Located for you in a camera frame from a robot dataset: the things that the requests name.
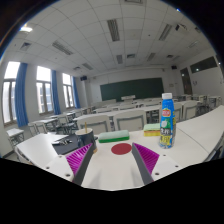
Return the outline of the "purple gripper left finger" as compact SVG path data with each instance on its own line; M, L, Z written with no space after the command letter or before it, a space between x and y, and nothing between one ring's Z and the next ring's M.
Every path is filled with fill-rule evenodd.
M66 156L66 160L74 174L73 182L75 184L82 184L92 155L93 144L90 143Z

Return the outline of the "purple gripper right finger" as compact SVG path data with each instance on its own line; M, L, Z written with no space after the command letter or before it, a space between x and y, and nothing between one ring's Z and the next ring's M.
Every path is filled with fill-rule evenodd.
M132 154L137 163L145 185L153 182L152 171L159 159L159 154L137 143L132 144Z

